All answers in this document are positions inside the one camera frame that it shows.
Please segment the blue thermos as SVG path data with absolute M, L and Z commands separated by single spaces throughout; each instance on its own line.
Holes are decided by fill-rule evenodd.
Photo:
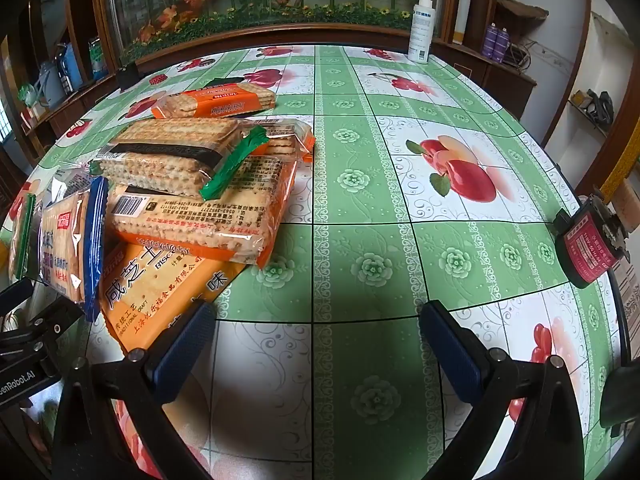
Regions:
M 67 93 L 77 91 L 82 85 L 82 78 L 72 45 L 58 44 L 54 59 L 58 64 L 58 73 L 65 91 Z

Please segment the dark green sachet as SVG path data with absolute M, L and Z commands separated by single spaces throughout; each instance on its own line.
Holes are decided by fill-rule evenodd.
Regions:
M 226 78 L 214 78 L 209 81 L 205 88 L 215 88 L 219 86 L 224 86 L 225 84 L 237 84 L 238 82 L 243 82 L 243 77 L 226 77 Z

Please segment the small orange cracker pack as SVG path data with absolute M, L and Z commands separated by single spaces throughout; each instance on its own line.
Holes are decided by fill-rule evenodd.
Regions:
M 232 117 L 262 112 L 276 105 L 276 94 L 248 82 L 164 96 L 152 107 L 157 119 Z

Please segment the wooden sideboard cabinet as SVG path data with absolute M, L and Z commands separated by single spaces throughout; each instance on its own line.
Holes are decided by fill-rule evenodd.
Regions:
M 117 88 L 116 76 L 108 75 L 69 96 L 55 110 L 45 112 L 34 126 L 18 138 L 28 162 L 34 166 L 55 140 L 61 139 L 81 116 L 91 110 L 107 93 Z

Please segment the white spray bottle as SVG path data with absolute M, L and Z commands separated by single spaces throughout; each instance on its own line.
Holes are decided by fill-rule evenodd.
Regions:
M 426 63 L 433 39 L 436 11 L 433 0 L 419 0 L 413 6 L 408 59 Z

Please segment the green-end sesame cracker pack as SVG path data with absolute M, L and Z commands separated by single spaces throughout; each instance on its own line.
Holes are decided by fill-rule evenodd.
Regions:
M 90 171 L 112 183 L 216 200 L 244 160 L 267 143 L 267 129 L 256 122 L 145 119 L 108 141 L 90 162 Z

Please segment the purple bottles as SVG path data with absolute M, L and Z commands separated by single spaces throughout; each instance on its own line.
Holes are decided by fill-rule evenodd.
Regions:
M 510 36 L 506 29 L 491 23 L 486 30 L 482 55 L 496 63 L 502 63 L 506 56 L 506 49 L 510 44 Z

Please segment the orange salty cheese biscuit pack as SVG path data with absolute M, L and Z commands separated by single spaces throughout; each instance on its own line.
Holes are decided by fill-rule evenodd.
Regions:
M 122 351 L 146 349 L 198 300 L 213 302 L 242 272 L 218 261 L 120 243 L 106 257 L 100 306 Z

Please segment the small black table object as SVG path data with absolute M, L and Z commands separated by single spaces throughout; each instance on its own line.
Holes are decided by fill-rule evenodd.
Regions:
M 140 75 L 136 62 L 131 62 L 126 66 L 122 66 L 116 73 L 116 81 L 121 92 L 133 87 L 135 84 L 140 82 L 141 79 L 142 76 Z

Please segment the blue Hokkaido cracker pack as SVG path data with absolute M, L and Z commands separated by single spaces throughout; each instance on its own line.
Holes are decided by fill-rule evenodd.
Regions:
M 93 178 L 43 209 L 38 232 L 40 280 L 81 307 L 90 323 L 100 312 L 107 195 L 107 178 Z

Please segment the red black round device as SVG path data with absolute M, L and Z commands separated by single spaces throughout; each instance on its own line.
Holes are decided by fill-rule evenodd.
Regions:
M 620 259 L 630 260 L 628 232 L 599 192 L 589 195 L 571 216 L 561 209 L 552 224 L 560 266 L 578 288 L 597 281 Z

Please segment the grey kettle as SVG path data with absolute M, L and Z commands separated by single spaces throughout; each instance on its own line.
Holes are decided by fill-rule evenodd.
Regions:
M 58 66 L 46 61 L 40 65 L 38 79 L 35 83 L 38 101 L 48 110 L 55 110 L 66 99 Z

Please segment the large orange cracker pack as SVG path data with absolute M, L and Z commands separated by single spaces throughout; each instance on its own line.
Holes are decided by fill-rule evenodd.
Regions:
M 273 251 L 297 162 L 245 159 L 218 200 L 197 200 L 117 185 L 105 227 L 131 244 L 263 268 Z

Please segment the round green-label biscuit pack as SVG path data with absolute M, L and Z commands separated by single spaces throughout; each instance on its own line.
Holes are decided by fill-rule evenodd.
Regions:
M 37 196 L 25 193 L 18 204 L 9 250 L 9 279 L 35 278 L 38 264 L 39 224 Z

